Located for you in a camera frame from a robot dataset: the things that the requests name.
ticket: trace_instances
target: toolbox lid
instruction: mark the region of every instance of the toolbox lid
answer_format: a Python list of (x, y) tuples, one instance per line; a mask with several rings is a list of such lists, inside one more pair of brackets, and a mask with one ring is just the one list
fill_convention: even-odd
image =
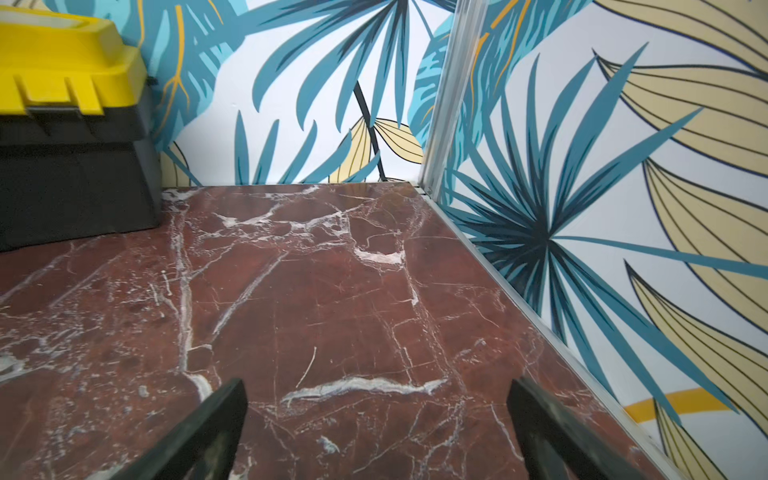
[(84, 115), (130, 107), (147, 69), (100, 18), (0, 6), (0, 115), (27, 107), (77, 106)]

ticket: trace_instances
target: wallpaper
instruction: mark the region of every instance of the wallpaper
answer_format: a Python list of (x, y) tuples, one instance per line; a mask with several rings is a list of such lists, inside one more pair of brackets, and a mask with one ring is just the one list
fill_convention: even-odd
[(442, 208), (686, 476), (764, 478), (768, 4), (502, 0), (475, 57)]
[(416, 180), (455, 0), (22, 0), (141, 49), (164, 186)]

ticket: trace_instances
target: red marble floor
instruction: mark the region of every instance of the red marble floor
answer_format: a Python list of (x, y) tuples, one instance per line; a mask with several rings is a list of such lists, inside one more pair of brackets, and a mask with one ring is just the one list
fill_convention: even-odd
[(237, 478), (527, 478), (524, 374), (659, 477), (409, 184), (164, 197), (0, 255), (0, 478), (108, 478), (235, 376)]

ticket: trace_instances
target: yellow leaf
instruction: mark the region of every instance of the yellow leaf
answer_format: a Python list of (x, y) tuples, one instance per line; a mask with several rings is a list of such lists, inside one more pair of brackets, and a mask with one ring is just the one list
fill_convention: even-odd
[(400, 124), (398, 128), (396, 121), (377, 118), (374, 127), (398, 157), (414, 164), (421, 164), (424, 161), (422, 146), (413, 136), (408, 125)]
[[(645, 178), (659, 220), (677, 250), (768, 265), (768, 211), (673, 175), (653, 161)], [(768, 331), (768, 280), (690, 265), (725, 303)]]
[(683, 427), (673, 422), (655, 401), (654, 408), (664, 452), (672, 458), (675, 466), (691, 480), (726, 480), (725, 475), (712, 463), (696, 440)]
[(602, 7), (718, 48), (768, 71), (768, 2), (595, 0)]
[(768, 357), (689, 315), (628, 270), (637, 298), (654, 325), (768, 433)]
[[(607, 78), (620, 65), (599, 59)], [(635, 67), (621, 94), (659, 130), (704, 109), (674, 139), (727, 164), (768, 175), (768, 81), (718, 67)]]
[[(179, 150), (176, 142), (170, 144), (170, 151), (176, 155), (176, 158), (184, 164), (186, 168), (189, 168), (187, 159), (184, 154)], [(163, 174), (163, 188), (169, 187), (189, 187), (191, 186), (190, 178), (174, 164), (170, 156), (165, 152), (160, 153), (160, 170)]]
[(361, 168), (371, 161), (371, 135), (366, 127), (366, 122), (360, 117), (352, 127), (352, 147), (342, 162), (339, 170), (328, 177), (328, 183), (340, 184), (347, 178), (356, 174)]

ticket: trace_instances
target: yellow toolbox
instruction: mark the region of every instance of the yellow toolbox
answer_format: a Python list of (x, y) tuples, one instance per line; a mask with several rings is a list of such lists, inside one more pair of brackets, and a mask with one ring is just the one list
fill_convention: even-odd
[(152, 100), (114, 23), (0, 7), (0, 250), (160, 222)]

